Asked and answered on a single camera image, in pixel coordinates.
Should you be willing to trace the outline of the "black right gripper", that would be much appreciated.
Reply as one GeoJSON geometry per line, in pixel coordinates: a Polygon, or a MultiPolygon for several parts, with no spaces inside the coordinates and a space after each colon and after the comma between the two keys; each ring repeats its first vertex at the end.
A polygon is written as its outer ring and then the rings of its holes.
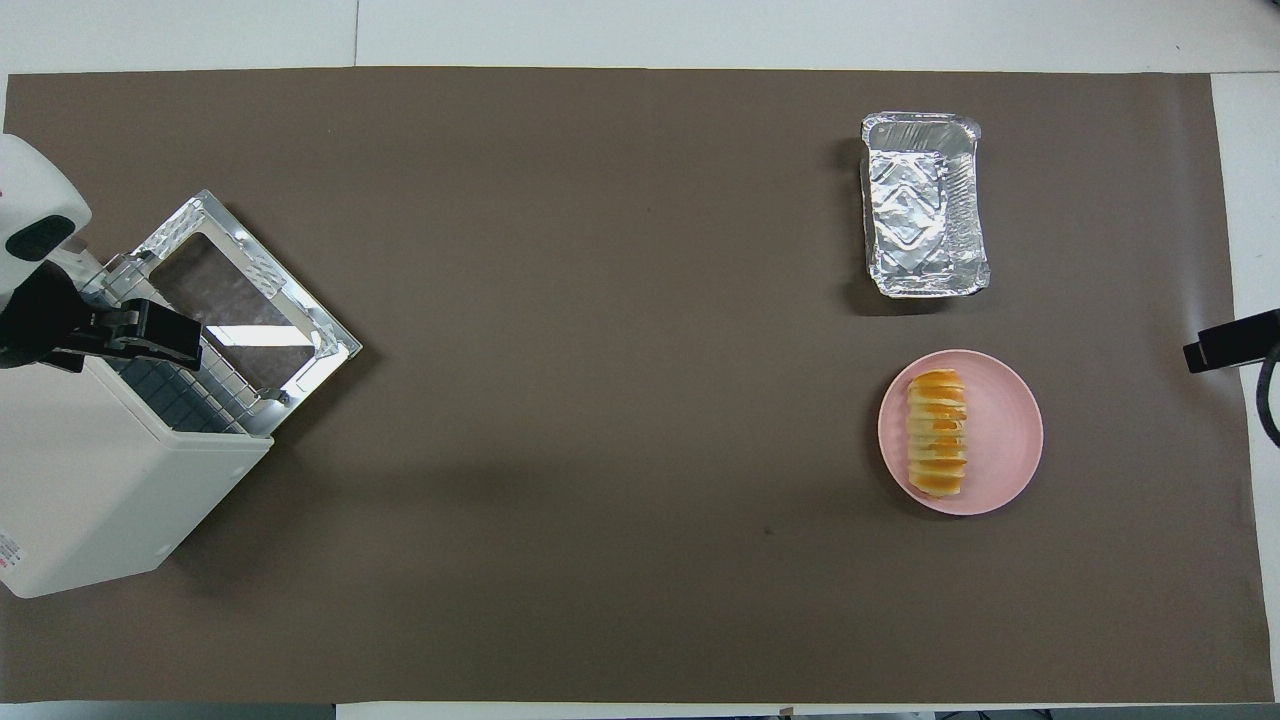
{"type": "Polygon", "coordinates": [[[1279,310],[1267,310],[1240,319],[1242,361],[1236,323],[1229,322],[1198,332],[1198,342],[1183,346],[1183,357],[1192,374],[1225,369],[1238,364],[1263,361],[1279,342],[1279,310]]]}

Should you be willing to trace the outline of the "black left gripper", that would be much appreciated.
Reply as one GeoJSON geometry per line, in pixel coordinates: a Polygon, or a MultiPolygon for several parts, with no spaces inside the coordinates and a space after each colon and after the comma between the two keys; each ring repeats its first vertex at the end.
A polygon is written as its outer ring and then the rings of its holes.
{"type": "Polygon", "coordinates": [[[120,305],[122,340],[108,340],[93,322],[97,309],[84,301],[59,265],[41,265],[9,297],[1,314],[1,368],[44,364],[81,372],[87,356],[169,363],[201,368],[202,325],[163,304],[129,299],[120,305]],[[195,346],[188,354],[168,346],[195,346]]]}

